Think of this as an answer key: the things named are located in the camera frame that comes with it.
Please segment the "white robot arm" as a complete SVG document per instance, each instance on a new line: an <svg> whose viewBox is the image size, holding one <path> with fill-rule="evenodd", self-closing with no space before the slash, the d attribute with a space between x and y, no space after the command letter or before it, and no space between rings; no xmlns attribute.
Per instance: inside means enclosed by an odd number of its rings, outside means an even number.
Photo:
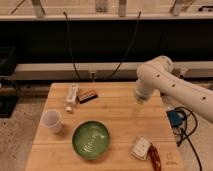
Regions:
<svg viewBox="0 0 213 171"><path fill-rule="evenodd" d="M136 99L147 101L157 89L213 123L213 91L175 77L172 70L173 62L167 56L143 62L136 71Z"/></svg>

